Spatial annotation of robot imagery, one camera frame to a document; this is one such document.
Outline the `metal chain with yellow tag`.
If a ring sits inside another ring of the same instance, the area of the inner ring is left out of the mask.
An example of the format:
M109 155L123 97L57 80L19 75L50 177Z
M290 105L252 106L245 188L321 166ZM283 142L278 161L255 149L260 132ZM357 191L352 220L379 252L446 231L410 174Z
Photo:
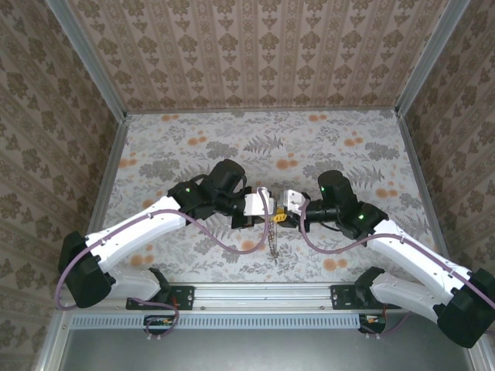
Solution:
M268 247L270 256L275 265L278 265L278 259L280 256L280 252L277 248L277 232L276 232L277 224L271 220L268 226Z

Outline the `aluminium frame post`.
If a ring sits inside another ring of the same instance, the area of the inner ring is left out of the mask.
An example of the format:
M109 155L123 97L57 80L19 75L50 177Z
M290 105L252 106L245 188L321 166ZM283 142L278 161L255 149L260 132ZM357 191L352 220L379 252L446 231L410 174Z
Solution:
M404 117L454 32L470 0L449 0L421 56L395 104L398 117Z
M80 57L81 62L90 74L116 121L123 122L127 109L98 58L96 48L90 44L87 34L83 31L77 21L77 17L70 9L68 1L46 0L46 3L67 35L72 47Z

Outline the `aluminium table end rail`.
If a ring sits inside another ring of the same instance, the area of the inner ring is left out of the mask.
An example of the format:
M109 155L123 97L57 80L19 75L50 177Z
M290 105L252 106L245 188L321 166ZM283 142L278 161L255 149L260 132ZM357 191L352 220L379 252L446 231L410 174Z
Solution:
M206 113L248 113L248 112L334 112L334 111L396 111L393 106L370 106L370 107L241 107L241 108L204 108L204 109L174 109L174 110L154 110L154 111L127 111L126 117L141 114L206 114Z

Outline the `grey metal shelf sheet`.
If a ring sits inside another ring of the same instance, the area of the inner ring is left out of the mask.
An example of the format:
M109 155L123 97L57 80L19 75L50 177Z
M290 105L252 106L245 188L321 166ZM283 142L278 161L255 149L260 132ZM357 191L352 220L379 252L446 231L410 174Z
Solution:
M380 339L350 330L76 330L59 371L474 371L433 328Z

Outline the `floral patterned table covering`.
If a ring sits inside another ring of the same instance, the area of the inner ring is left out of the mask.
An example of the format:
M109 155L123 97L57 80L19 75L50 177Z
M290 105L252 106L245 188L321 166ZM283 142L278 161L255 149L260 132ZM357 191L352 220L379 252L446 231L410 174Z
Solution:
M286 189L318 199L318 176L341 171L359 200L374 204L427 247L435 242L393 111L248 112L133 115L114 181L105 226L151 206L176 183L207 174L221 160L241 165L247 183L275 198ZM275 265L262 226L233 230L210 217L138 248L120 267L158 268L171 282L285 283L353 281L371 266L406 278L384 255L350 245L328 227L277 227Z

